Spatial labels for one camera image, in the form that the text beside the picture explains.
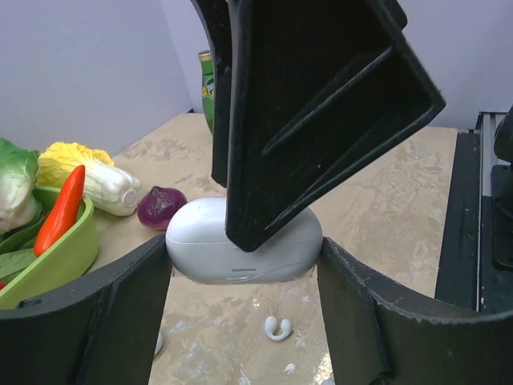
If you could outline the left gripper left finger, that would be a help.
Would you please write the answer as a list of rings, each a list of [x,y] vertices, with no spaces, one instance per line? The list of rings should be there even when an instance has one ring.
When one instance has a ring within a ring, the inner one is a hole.
[[[172,261],[158,235],[1,312],[3,384],[147,384]]]

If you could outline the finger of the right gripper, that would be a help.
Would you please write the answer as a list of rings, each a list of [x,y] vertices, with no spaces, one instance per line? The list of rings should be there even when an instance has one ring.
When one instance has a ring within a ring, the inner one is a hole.
[[[232,121],[233,53],[232,23],[228,1],[194,1],[212,52],[214,113],[212,178],[231,188],[236,172],[236,131]]]
[[[253,251],[445,102],[396,1],[231,1],[229,12],[236,176],[226,233]]]

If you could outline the white clip earbud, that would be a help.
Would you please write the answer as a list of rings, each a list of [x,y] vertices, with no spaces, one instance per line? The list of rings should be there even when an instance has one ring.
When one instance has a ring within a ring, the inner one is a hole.
[[[292,322],[288,319],[278,319],[274,316],[268,316],[263,324],[263,330],[267,338],[274,342],[281,342],[286,340],[293,331]]]

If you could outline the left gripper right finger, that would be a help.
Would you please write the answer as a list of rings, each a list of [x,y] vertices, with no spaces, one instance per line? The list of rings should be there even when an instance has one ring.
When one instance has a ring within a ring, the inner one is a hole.
[[[420,294],[325,238],[317,284],[337,384],[510,384],[512,312]]]

